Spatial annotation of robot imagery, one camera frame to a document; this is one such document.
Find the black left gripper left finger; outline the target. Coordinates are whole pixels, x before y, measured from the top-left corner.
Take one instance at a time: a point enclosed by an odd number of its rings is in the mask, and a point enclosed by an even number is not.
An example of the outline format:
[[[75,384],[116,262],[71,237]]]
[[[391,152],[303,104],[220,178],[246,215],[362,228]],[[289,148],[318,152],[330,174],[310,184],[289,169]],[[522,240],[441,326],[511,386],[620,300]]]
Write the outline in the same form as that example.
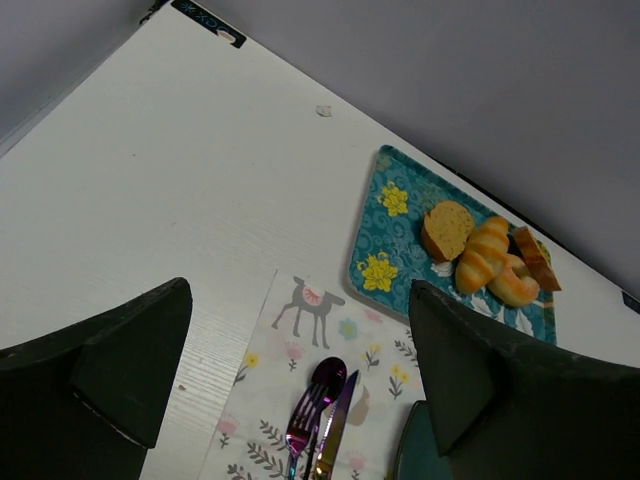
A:
[[[4,479],[137,479],[156,446],[193,298],[174,278],[1,352]]]

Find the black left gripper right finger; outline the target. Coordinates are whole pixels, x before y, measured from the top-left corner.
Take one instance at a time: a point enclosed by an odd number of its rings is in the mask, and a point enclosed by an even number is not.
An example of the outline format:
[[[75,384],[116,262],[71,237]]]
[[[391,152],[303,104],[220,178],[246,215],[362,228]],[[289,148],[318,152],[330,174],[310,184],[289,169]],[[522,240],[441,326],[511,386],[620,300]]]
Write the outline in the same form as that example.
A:
[[[547,344],[424,281],[409,323],[456,479],[635,479],[639,371]]]

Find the brown bread slice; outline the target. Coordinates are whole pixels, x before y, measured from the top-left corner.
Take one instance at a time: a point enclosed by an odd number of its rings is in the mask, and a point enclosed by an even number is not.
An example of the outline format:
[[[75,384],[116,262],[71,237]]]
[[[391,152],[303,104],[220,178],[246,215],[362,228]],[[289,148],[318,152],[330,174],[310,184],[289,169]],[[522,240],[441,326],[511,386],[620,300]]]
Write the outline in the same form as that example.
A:
[[[551,262],[532,231],[526,226],[518,227],[512,231],[512,236],[525,265],[540,287],[546,292],[561,291],[562,287],[551,267]]]

